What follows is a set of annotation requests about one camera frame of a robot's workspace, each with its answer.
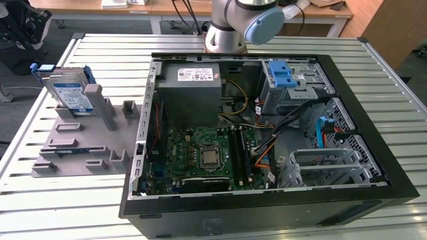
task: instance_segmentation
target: yellow wire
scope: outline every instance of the yellow wire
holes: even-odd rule
[[[225,81],[229,82],[240,90],[240,92],[241,92],[241,94],[244,96],[244,105],[243,105],[243,108],[239,111],[220,113],[219,114],[220,116],[236,115],[236,114],[241,113],[248,107],[248,97],[247,97],[245,91],[243,91],[241,87],[233,81],[231,81],[231,80],[225,80]]]

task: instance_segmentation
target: aluminum table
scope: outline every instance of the aluminum table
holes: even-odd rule
[[[197,239],[427,239],[427,109],[368,43],[355,38],[277,37],[249,53],[327,54],[356,94],[420,197],[344,226],[248,232]],[[72,39],[57,65],[89,65],[114,104],[142,102],[150,53],[200,53],[189,35],[86,34]],[[124,175],[32,178],[30,167],[57,116],[44,88],[0,161],[1,239],[140,240],[118,219]]]

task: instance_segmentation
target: white label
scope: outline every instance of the white label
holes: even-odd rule
[[[260,106],[255,107],[255,114],[261,115],[261,107]]]
[[[82,95],[82,87],[78,83],[54,83],[57,95],[66,107],[77,113],[86,113],[93,110],[89,99]]]
[[[293,79],[304,79],[304,75],[293,75]]]
[[[213,81],[212,68],[180,68],[177,81]]]
[[[276,182],[276,177],[275,177],[275,175],[272,174],[272,172],[271,172],[271,171],[268,172],[267,177],[268,177],[268,179],[269,179],[269,181],[271,181],[272,183],[275,183],[275,182]]]
[[[69,151],[69,150],[60,150],[60,151],[56,151],[57,154],[72,154],[73,151]]]
[[[128,11],[129,14],[148,14],[146,11]]]
[[[287,158],[284,156],[280,156],[276,163],[277,164],[284,164],[285,163]]]

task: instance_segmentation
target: warning label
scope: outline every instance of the warning label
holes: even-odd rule
[[[213,81],[212,68],[180,68],[177,81]]]

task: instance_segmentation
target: blue hard drive label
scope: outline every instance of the blue hard drive label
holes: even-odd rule
[[[78,83],[54,83],[57,95],[66,107],[76,113],[88,113],[93,106]]]

